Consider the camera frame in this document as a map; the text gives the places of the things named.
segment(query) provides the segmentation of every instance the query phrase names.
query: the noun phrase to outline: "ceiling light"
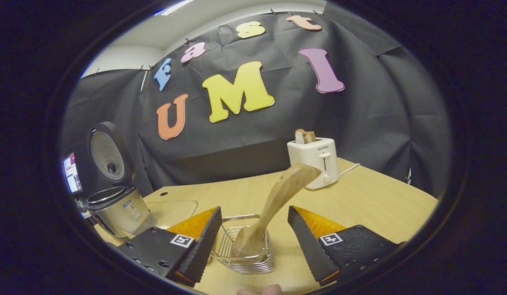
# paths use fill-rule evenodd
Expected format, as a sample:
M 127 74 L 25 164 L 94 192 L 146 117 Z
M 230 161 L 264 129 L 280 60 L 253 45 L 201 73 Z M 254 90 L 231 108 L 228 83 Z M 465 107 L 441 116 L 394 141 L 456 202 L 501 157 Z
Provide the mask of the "ceiling light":
M 179 2 L 179 3 L 177 3 L 177 4 L 173 5 L 173 6 L 168 7 L 166 9 L 158 11 L 154 15 L 158 15 L 158 14 L 160 14 L 160 15 L 169 15 L 170 13 L 176 11 L 177 9 L 183 7 L 184 5 L 186 5 L 186 4 L 188 4 L 188 3 L 192 2 L 192 1 L 193 0 L 184 0 L 184 1 Z

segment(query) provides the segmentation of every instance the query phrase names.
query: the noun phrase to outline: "open lid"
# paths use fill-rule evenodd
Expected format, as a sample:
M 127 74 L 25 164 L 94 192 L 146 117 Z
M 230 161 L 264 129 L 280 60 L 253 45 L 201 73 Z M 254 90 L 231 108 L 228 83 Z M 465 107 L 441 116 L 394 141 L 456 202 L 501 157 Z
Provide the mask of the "open lid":
M 135 176 L 134 163 L 113 123 L 98 123 L 91 128 L 86 145 L 95 167 L 104 177 L 115 184 L 131 183 Z

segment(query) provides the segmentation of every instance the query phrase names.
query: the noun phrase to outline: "computer monitor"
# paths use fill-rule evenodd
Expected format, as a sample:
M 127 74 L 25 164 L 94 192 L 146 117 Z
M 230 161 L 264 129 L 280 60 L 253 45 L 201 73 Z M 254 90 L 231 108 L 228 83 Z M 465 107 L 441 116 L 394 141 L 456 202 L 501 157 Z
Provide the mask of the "computer monitor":
M 68 183 L 70 193 L 75 194 L 82 192 L 83 187 L 81 186 L 81 181 L 79 181 L 77 166 L 75 165 L 74 153 L 71 153 L 68 157 L 66 157 L 66 159 L 64 159 L 63 166 L 64 166 L 64 174 L 66 177 L 66 183 Z

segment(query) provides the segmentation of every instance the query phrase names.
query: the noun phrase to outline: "cable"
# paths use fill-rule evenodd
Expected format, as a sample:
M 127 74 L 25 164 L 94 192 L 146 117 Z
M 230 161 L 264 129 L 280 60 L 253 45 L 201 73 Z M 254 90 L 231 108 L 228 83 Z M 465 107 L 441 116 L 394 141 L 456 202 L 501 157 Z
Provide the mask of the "cable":
M 341 175 L 345 174 L 346 172 L 348 172 L 348 171 L 352 170 L 353 168 L 356 168 L 356 167 L 357 167 L 357 166 L 359 166 L 359 165 L 360 165 L 360 163 L 357 163 L 357 164 L 355 164 L 354 166 L 352 166 L 351 168 L 348 168 L 347 170 L 344 170 L 343 172 L 339 173 L 339 176 L 341 176 Z

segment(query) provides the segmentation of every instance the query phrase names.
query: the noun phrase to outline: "hand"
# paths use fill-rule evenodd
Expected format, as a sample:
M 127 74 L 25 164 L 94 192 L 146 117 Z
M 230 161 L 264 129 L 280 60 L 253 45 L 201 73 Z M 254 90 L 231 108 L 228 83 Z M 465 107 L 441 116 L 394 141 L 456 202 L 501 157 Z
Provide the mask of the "hand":
M 281 294 L 282 294 L 281 286 L 278 284 L 273 284 L 264 287 L 261 293 L 249 291 L 246 289 L 237 291 L 237 295 L 281 295 Z

